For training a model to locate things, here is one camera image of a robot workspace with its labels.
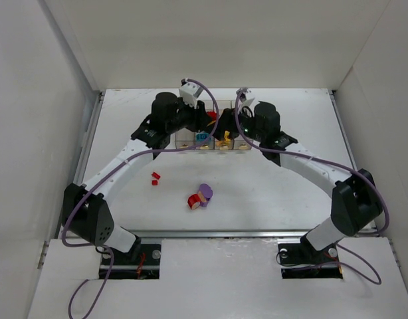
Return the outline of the teal lego block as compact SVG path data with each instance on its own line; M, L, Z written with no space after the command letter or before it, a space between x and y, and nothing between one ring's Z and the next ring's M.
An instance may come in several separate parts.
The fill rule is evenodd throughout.
M208 137L209 137L209 134L208 134L208 133L206 133L206 132L199 132L199 133L196 133L196 135L195 135L195 140L196 140L197 142L202 142L202 141L206 140Z

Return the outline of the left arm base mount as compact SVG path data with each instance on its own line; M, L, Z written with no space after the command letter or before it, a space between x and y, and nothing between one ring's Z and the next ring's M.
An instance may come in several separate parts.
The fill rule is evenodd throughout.
M114 262L110 268L110 254L102 249L96 249L101 254L98 269L99 279L104 279L109 272L112 280L157 280L159 279L161 262L161 241L145 239L140 245L139 253L131 259L124 253L112 249Z

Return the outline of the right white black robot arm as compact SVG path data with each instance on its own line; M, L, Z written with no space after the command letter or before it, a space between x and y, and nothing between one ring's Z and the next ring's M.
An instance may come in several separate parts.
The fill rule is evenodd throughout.
M296 138L283 132L275 105L259 102L254 108L225 109L206 125L217 140L244 136L258 142L263 156L277 166L301 175L332 200L330 216L300 239L296 254L310 263L345 237L353 237L383 211L370 172L350 171L318 159Z

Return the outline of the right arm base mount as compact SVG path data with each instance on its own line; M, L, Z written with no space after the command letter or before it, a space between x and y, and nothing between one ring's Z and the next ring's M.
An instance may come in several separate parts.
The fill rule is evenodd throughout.
M281 239L276 261L283 279L343 279L334 243L317 251L303 238Z

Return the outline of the yellow lego stack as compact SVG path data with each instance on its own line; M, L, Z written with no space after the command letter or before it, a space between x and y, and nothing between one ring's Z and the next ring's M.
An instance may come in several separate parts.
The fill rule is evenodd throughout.
M229 138L230 132L225 131L220 140L217 140L217 146L220 149L227 149L231 145L231 140Z

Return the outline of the red lego brick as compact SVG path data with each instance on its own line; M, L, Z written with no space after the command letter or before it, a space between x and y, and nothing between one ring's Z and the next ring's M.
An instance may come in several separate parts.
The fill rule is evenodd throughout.
M207 115L210 117L212 122L214 122L217 119L217 113L214 111L208 111Z

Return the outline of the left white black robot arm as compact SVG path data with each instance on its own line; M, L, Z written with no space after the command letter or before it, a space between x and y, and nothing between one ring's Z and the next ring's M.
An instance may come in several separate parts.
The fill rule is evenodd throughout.
M170 143L171 135L200 127L205 105L198 100L201 89L184 89L178 95L161 92L155 96L149 115L140 123L127 144L94 177L81 185L71 183L64 191L62 239L72 232L85 245L109 247L135 259L141 239L117 225L110 206L118 192Z

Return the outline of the red purple lego stack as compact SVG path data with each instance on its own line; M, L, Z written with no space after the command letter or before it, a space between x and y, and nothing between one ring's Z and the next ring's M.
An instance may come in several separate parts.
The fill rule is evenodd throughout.
M187 199L187 205L191 210L198 207L208 206L213 197L213 189L210 185L202 183L196 193L190 195Z

